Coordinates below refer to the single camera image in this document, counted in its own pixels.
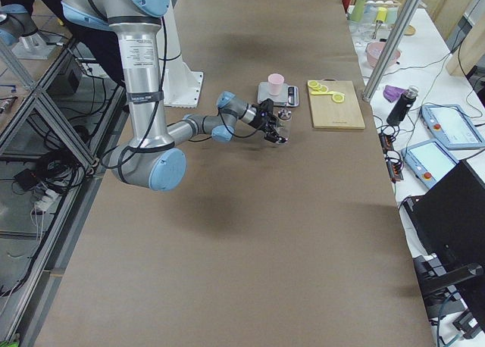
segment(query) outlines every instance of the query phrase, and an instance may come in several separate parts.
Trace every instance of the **white table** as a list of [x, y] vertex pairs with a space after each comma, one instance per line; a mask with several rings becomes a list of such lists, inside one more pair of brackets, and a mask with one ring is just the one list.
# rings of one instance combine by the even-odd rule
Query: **white table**
[[[427, 102], [440, 105], [459, 104], [466, 114], [473, 117], [480, 116], [480, 112], [473, 107], [478, 108], [482, 115], [480, 118], [474, 118], [472, 122], [475, 124], [485, 123], [485, 108], [482, 106], [475, 93], [471, 92], [472, 88], [470, 83], [465, 77], [452, 77], [446, 71], [444, 66], [446, 66], [446, 62], [451, 58], [451, 55], [448, 55], [449, 49], [427, 12], [422, 8], [418, 9], [411, 20], [411, 25], [416, 28], [416, 34], [413, 36], [403, 36], [402, 41], [399, 44], [399, 49], [402, 51], [399, 63], [394, 64], [387, 69], [386, 73], [392, 74], [383, 77], [371, 100], [374, 115], [382, 119], [385, 123], [388, 114], [395, 104], [395, 102], [389, 103], [383, 97], [383, 90], [386, 85], [401, 88], [417, 86], [420, 90], [418, 99], [412, 110], [409, 112], [409, 116], [401, 122], [401, 129], [412, 130], [412, 121], [416, 121], [419, 113], [418, 109], [422, 104]], [[385, 33], [385, 30], [380, 30], [377, 38], [379, 39], [386, 35], [388, 35], [388, 33]], [[355, 51], [359, 57], [362, 76], [364, 77], [365, 82], [367, 82], [367, 78], [372, 73], [372, 68], [367, 62], [365, 54], [365, 46], [367, 43], [361, 39], [361, 36], [358, 33], [354, 33], [352, 39], [354, 40]], [[399, 68], [405, 67], [423, 67], [435, 61], [439, 62], [426, 68], [398, 70]], [[376, 119], [375, 122], [377, 127], [382, 124], [379, 119]], [[478, 129], [480, 133], [485, 136], [485, 126], [478, 127]], [[412, 136], [410, 136], [410, 133], [401, 133], [397, 136], [397, 139], [394, 142], [394, 148], [399, 151], [407, 145], [413, 145], [432, 138], [429, 130], [427, 130], [422, 121], [419, 120], [416, 123], [416, 128]], [[452, 153], [457, 159], [463, 159], [476, 152], [476, 150], [460, 150], [453, 151]], [[471, 164], [480, 177], [485, 180], [485, 153], [470, 159], [469, 164]], [[402, 175], [404, 176], [404, 180], [396, 183], [395, 189], [396, 201], [398, 203], [409, 195], [423, 195], [426, 193], [426, 186], [415, 177], [408, 167], [404, 167]], [[403, 209], [401, 210], [401, 219], [412, 256], [417, 257], [419, 255], [426, 255], [426, 252], [416, 235], [415, 229]], [[452, 321], [458, 315], [459, 314], [451, 314], [442, 320], [440, 324], [440, 335], [447, 342], [457, 333], [457, 330], [452, 325]], [[457, 347], [483, 347], [485, 345], [485, 333], [480, 333], [472, 340], [461, 338], [455, 342], [454, 345]]]

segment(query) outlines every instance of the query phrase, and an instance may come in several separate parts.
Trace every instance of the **black bottle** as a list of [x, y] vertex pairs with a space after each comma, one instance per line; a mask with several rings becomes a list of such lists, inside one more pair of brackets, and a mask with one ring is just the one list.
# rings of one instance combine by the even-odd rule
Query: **black bottle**
[[415, 103], [416, 97], [418, 97], [418, 88], [410, 86], [397, 100], [393, 110], [387, 117], [387, 123], [391, 126], [398, 126]]

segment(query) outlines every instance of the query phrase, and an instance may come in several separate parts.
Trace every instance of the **purple cloth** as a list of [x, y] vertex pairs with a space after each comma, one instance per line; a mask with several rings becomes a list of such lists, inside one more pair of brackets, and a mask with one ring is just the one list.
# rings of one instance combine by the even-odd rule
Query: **purple cloth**
[[386, 86], [384, 88], [384, 98], [389, 102], [394, 102], [404, 92], [405, 92], [404, 88], [399, 88], [399, 87], [394, 87], [394, 86]]

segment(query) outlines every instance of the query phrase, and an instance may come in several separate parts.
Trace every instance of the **pink bowl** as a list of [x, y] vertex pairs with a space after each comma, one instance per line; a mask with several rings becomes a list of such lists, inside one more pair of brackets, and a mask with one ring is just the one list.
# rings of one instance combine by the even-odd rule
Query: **pink bowl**
[[[371, 67], [375, 67], [377, 64], [377, 59], [380, 57], [380, 53], [384, 50], [384, 46], [386, 45], [385, 42], [371, 42], [367, 45], [365, 52], [367, 54], [367, 62], [370, 64]], [[396, 49], [394, 52], [393, 58], [388, 63], [387, 67], [395, 64], [399, 57], [401, 56], [401, 51]]]

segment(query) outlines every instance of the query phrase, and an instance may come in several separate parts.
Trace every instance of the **blue framed tablet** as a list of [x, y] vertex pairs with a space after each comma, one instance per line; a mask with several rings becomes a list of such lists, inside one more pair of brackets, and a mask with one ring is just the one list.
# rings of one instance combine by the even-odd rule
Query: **blue framed tablet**
[[431, 189], [455, 167], [458, 159], [435, 139], [401, 150], [404, 162], [423, 184]]
[[485, 140], [459, 105], [423, 105], [428, 129], [450, 150], [485, 148]]

